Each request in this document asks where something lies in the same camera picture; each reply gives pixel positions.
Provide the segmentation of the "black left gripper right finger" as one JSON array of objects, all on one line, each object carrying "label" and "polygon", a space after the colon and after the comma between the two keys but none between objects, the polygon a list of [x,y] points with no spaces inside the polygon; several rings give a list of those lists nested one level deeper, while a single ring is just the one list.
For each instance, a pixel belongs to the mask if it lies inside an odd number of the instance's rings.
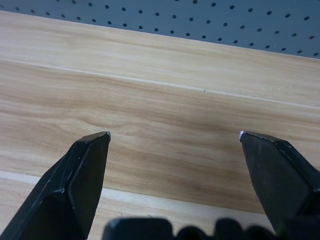
[{"label": "black left gripper right finger", "polygon": [[320,171],[288,141],[239,136],[254,191],[280,240],[320,240]]}]

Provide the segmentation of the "grey perforated pegboard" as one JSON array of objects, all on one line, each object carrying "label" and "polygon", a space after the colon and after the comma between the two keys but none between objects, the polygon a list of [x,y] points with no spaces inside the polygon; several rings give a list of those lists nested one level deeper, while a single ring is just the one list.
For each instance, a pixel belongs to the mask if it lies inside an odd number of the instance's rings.
[{"label": "grey perforated pegboard", "polygon": [[0,0],[0,11],[320,60],[320,0]]}]

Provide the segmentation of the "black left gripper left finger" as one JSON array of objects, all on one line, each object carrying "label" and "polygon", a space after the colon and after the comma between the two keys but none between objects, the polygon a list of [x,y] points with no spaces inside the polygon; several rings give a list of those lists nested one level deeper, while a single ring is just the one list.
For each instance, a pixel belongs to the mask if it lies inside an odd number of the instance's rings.
[{"label": "black left gripper left finger", "polygon": [[0,240],[87,240],[101,197],[108,131],[75,141],[37,182]]}]

